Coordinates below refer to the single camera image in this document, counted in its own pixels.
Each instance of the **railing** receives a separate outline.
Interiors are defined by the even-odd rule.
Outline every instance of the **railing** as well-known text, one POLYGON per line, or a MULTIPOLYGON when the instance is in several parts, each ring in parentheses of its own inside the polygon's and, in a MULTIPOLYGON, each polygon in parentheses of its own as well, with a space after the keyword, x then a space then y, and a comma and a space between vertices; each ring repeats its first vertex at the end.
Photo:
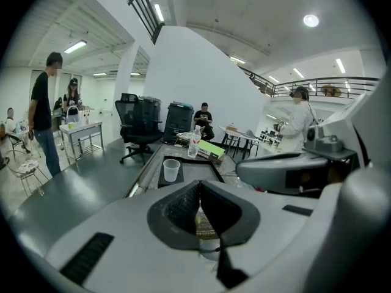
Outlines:
POLYGON ((307 87, 310 96, 331 96, 354 99, 378 84, 378 78, 366 77, 326 77, 302 79, 274 85, 273 97, 289 96, 298 86, 307 87))
POLYGON ((145 29, 150 34, 152 42, 155 44, 164 23, 160 23, 156 18, 151 2, 149 0, 128 0, 128 5, 131 5, 136 11, 145 29))
POLYGON ((259 91, 264 93, 267 96, 272 97, 274 92, 274 85, 270 84, 267 79, 263 78, 262 76, 259 76, 252 71, 249 71, 241 66, 238 65, 238 67, 244 71, 244 74, 248 75, 250 80, 259 88, 259 91))

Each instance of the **jeans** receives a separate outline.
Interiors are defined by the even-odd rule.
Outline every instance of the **jeans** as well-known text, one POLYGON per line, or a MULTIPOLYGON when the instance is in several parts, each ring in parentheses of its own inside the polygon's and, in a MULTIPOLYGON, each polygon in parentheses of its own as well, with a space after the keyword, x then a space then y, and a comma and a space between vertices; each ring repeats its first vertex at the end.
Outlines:
POLYGON ((209 141, 214 138, 214 133, 211 126, 205 126, 205 128, 203 129, 203 134, 202 140, 204 141, 209 141))
POLYGON ((56 176, 61 172, 61 169, 51 128, 47 130, 34 130, 34 135, 46 156, 46 166, 51 176, 56 176))

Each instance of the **water bottle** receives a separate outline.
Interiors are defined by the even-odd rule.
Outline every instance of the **water bottle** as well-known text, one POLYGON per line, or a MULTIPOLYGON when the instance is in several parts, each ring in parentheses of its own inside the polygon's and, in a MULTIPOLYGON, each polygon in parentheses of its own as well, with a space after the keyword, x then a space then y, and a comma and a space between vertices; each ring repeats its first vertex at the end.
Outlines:
POLYGON ((200 129, 201 126, 199 125, 195 126, 195 130, 191 135, 189 150, 188 150, 188 156, 191 158, 195 158, 197 156, 198 149, 200 147, 200 141, 201 141, 200 129))

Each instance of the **black t-shirt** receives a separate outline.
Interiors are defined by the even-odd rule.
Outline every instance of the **black t-shirt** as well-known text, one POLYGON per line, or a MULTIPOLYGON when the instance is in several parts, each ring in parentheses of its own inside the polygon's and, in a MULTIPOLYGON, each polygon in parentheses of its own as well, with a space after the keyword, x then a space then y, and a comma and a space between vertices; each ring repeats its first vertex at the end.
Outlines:
MULTIPOLYGON (((79 99, 80 99, 80 96, 71 96, 69 95, 69 97, 67 98, 67 95, 69 94, 65 94, 64 95, 64 98, 62 99, 64 102, 67 102, 67 106, 70 107, 71 105, 74 105, 74 106, 78 106, 78 103, 79 103, 79 99)), ((69 115, 76 115, 78 113, 78 110, 76 110, 74 107, 72 107, 70 110, 69 110, 69 115)))
MULTIPOLYGON (((212 120, 212 114, 210 114, 209 112, 202 112, 201 110, 198 110, 195 113, 194 118, 206 118, 208 120, 212 120)), ((197 125, 199 125, 201 127, 204 127, 206 124, 209 125, 209 123, 205 122, 204 120, 199 120, 197 122, 197 125)))
POLYGON ((48 78, 45 72, 39 75, 31 93, 31 100, 38 101, 34 114, 34 129, 36 130, 46 130, 51 127, 48 78))

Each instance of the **cup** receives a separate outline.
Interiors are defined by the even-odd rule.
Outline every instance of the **cup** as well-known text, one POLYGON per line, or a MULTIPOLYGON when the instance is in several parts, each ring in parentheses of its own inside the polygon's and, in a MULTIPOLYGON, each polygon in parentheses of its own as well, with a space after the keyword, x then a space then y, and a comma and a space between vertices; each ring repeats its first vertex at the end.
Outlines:
POLYGON ((174 182, 177 179, 180 165, 175 159, 166 159, 163 162, 164 179, 169 183, 174 182))

